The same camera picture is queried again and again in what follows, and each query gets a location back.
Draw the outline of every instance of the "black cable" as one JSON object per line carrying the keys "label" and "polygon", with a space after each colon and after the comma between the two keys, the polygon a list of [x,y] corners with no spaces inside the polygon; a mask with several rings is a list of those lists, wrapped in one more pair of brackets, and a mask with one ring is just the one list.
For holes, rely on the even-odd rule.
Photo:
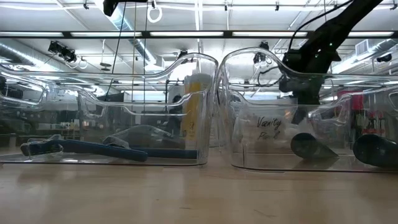
{"label": "black cable", "polygon": [[319,16],[314,17],[313,19],[310,19],[309,21],[307,21],[306,23],[304,23],[303,25],[301,25],[301,26],[294,32],[294,34],[293,34],[293,36],[292,36],[292,38],[291,38],[291,40],[290,40],[290,44],[289,44],[288,50],[290,50],[290,49],[292,48],[292,44],[293,44],[294,37],[296,36],[297,32],[298,32],[300,29],[302,29],[303,27],[305,27],[306,25],[310,24],[311,22],[313,22],[313,21],[315,21],[315,20],[317,20],[317,19],[319,19],[319,18],[321,18],[321,17],[323,17],[323,16],[325,16],[325,15],[331,13],[331,12],[336,11],[337,9],[339,9],[339,8],[341,8],[341,7],[344,7],[344,6],[348,5],[349,3],[353,2],[353,1],[354,1],[354,0],[346,1],[346,2],[344,2],[343,4],[341,4],[341,5],[337,6],[337,7],[335,7],[334,9],[329,10],[329,11],[327,11],[327,12],[324,12],[324,13],[320,14]]}
{"label": "black cable", "polygon": [[269,72],[269,71],[271,71],[271,70],[273,70],[273,69],[275,69],[275,68],[278,68],[278,66],[271,67],[271,68],[268,68],[267,70],[265,70],[265,71],[263,71],[263,72],[260,72],[260,74],[257,76],[257,84],[259,85],[259,87],[272,87],[272,86],[274,86],[276,83],[278,83],[278,82],[283,78],[283,75],[280,76],[280,78],[278,78],[278,80],[276,80],[276,81],[275,81],[274,83],[272,83],[272,84],[261,84],[261,83],[260,83],[260,75],[265,74],[265,73],[267,73],[267,72]]}
{"label": "black cable", "polygon": [[[113,60],[113,66],[112,66],[112,73],[111,74],[113,74],[113,72],[114,72],[114,68],[115,68],[115,65],[116,65],[116,58],[118,57],[118,50],[119,50],[120,38],[122,36],[123,23],[124,23],[124,13],[126,12],[126,5],[127,5],[127,3],[124,4],[123,15],[122,15],[122,24],[120,26],[118,44],[116,46],[116,51],[114,53],[114,60]],[[108,90],[106,92],[104,101],[106,101],[106,99],[108,97],[109,91],[111,90],[112,83],[113,83],[113,78],[111,80],[111,83],[109,84],[109,88],[108,88]]]}
{"label": "black cable", "polygon": [[[148,28],[148,18],[145,20],[145,31],[147,31]],[[144,75],[145,75],[145,57],[147,53],[147,39],[144,40]],[[145,111],[145,78],[144,78],[144,111]]]}
{"label": "black cable", "polygon": [[267,64],[272,64],[272,59],[271,58],[269,58],[269,57],[266,57],[266,62],[267,62]]}
{"label": "black cable", "polygon": [[44,64],[43,65],[45,65],[47,62],[49,62],[49,60],[51,60],[52,58],[54,58],[54,56],[56,56],[57,54],[53,54],[48,60],[46,60],[45,62],[44,62]]}

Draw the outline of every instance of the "black cylindrical object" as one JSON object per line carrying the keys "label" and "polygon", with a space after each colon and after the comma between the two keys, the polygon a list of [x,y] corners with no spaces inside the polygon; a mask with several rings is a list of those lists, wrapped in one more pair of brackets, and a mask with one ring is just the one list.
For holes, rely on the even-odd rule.
{"label": "black cylindrical object", "polygon": [[290,148],[303,159],[325,159],[338,157],[329,147],[322,144],[309,133],[300,133],[293,137]]}
{"label": "black cylindrical object", "polygon": [[353,147],[355,157],[377,167],[398,168],[398,144],[375,134],[358,138]]}

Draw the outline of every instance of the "red object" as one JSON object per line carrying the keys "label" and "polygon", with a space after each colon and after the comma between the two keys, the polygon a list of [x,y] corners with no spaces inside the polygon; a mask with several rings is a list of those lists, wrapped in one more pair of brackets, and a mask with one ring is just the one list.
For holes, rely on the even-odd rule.
{"label": "red object", "polygon": [[[340,98],[341,96],[343,96],[344,94],[348,94],[348,93],[360,93],[360,91],[340,91],[337,93],[337,97]],[[362,110],[363,109],[363,95],[352,95],[352,102],[353,105],[351,107],[351,109],[353,110]]]}

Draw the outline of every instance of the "wire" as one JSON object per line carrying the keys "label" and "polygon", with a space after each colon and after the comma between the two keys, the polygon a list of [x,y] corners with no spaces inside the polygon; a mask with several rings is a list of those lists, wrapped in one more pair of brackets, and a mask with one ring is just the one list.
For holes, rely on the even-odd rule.
{"label": "wire", "polygon": [[331,12],[334,12],[334,11],[336,11],[336,10],[339,9],[339,8],[342,8],[342,7],[346,6],[346,5],[348,5],[349,3],[353,2],[353,1],[354,1],[354,0],[346,1],[345,3],[343,3],[343,4],[339,5],[339,6],[337,6],[336,8],[334,8],[334,9],[332,9],[332,10],[329,10],[329,11],[327,11],[327,12],[324,12],[324,13],[320,14],[319,16],[314,17],[314,18],[310,19],[309,21],[307,21],[306,23],[304,23],[303,25],[301,25],[301,26],[294,32],[292,38],[290,39],[290,44],[289,44],[288,50],[290,50],[290,49],[292,48],[292,44],[293,44],[294,37],[296,36],[297,32],[298,32],[300,29],[302,29],[303,27],[305,27],[306,25],[310,24],[311,22],[313,22],[313,21],[315,21],[315,20],[317,20],[317,19],[319,19],[319,18],[321,18],[321,17],[323,17],[323,16],[325,16],[325,15],[331,13]]}
{"label": "wire", "polygon": [[79,66],[79,64],[77,64],[76,66],[70,66],[68,63],[67,63],[67,61],[64,59],[64,62],[65,62],[65,65],[67,65],[68,67],[70,67],[71,69],[75,69],[75,68],[77,68],[77,66]]}
{"label": "wire", "polygon": [[269,58],[269,57],[266,57],[266,62],[267,62],[267,64],[272,64],[272,59],[271,58]]}
{"label": "wire", "polygon": [[[122,16],[122,24],[121,24],[121,26],[120,26],[118,44],[117,44],[117,46],[116,46],[116,51],[115,51],[115,53],[114,53],[114,60],[113,60],[113,66],[112,66],[112,74],[113,74],[113,72],[114,72],[115,63],[116,63],[116,58],[118,57],[118,50],[119,50],[119,44],[120,44],[120,37],[122,36],[122,30],[123,30],[123,25],[124,25],[124,13],[126,12],[126,4],[127,4],[127,3],[124,3],[123,16]],[[111,80],[111,83],[109,84],[108,90],[106,91],[106,95],[105,95],[104,101],[106,101],[106,99],[107,99],[107,97],[108,97],[109,91],[111,90],[112,83],[113,83],[113,78],[112,78],[112,80]]]}
{"label": "wire", "polygon": [[272,87],[272,86],[274,86],[276,83],[278,83],[278,82],[283,78],[283,75],[282,75],[282,76],[280,76],[280,77],[278,78],[278,80],[276,80],[274,83],[271,83],[271,84],[261,84],[261,83],[260,83],[260,75],[265,74],[265,73],[267,73],[267,72],[269,72],[269,71],[271,71],[271,70],[273,70],[273,69],[275,69],[275,68],[278,68],[278,66],[271,67],[271,68],[269,68],[269,69],[267,69],[267,70],[265,70],[265,71],[259,73],[259,76],[257,77],[257,83],[258,83],[259,87]]}
{"label": "wire", "polygon": [[41,68],[43,65],[45,65],[47,62],[49,62],[52,58],[54,58],[54,56],[56,56],[57,54],[53,54],[48,60],[46,60],[39,68]]}
{"label": "wire", "polygon": [[[145,31],[147,31],[147,28],[148,28],[148,19],[145,20]],[[145,51],[144,51],[144,76],[145,76],[145,57],[146,57],[146,53],[147,53],[147,51],[146,51],[147,39],[144,40],[144,49],[145,49]],[[145,111],[145,79],[144,79],[144,111]]]}

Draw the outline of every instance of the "ceiling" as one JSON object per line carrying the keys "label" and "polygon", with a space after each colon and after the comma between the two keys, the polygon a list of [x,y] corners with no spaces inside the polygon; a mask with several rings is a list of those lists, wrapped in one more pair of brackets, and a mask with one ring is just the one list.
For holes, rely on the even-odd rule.
{"label": "ceiling", "polygon": [[[117,29],[111,21],[96,8],[94,0],[88,0],[89,10],[83,8],[84,0],[0,0],[0,30],[18,31],[116,31]],[[323,13],[321,9],[332,6],[333,0],[279,0],[279,11],[267,7],[275,7],[275,0],[228,0],[229,7],[235,7],[228,13],[223,10],[224,0],[203,0],[203,16],[196,19],[195,0],[156,0],[158,6],[162,7],[162,18],[159,22],[151,23],[147,20],[146,4],[128,3],[125,17],[135,30],[196,30],[198,23],[201,30],[226,30],[229,26],[231,30],[295,30],[298,26]],[[382,6],[392,7],[392,0],[383,1]],[[49,10],[49,8],[78,7],[74,9]],[[183,7],[182,9],[170,9],[170,7]],[[340,13],[341,10],[332,12],[327,16],[330,19]],[[151,16],[157,17],[157,12],[152,11]],[[398,30],[397,10],[381,9],[374,10],[364,18],[354,30]],[[325,22],[324,18],[311,23],[303,30],[315,30]],[[52,56],[47,51],[50,39],[17,39],[18,43],[28,46],[34,51],[38,51],[48,57]],[[141,57],[135,58],[134,48],[128,40],[109,39],[105,41],[104,54],[102,56],[103,40],[82,40],[82,39],[62,39],[59,40],[63,45],[76,50],[76,54],[83,57],[88,63],[86,69],[75,68],[78,72],[99,73],[101,71],[100,62],[114,64],[114,73],[141,73],[144,62]],[[144,45],[154,55],[164,59],[165,66],[171,65],[181,49],[189,52],[198,52],[198,42],[196,39],[147,39],[142,40]],[[228,53],[246,47],[257,47],[262,39],[202,39],[204,54],[211,55],[217,60]],[[270,49],[277,55],[282,55],[286,50],[289,40],[270,39]],[[297,39],[293,47],[305,40]],[[361,39],[350,39],[343,43],[338,52],[341,55],[349,54],[354,50],[354,46],[362,41]],[[54,56],[55,60],[62,63],[62,59]]]}

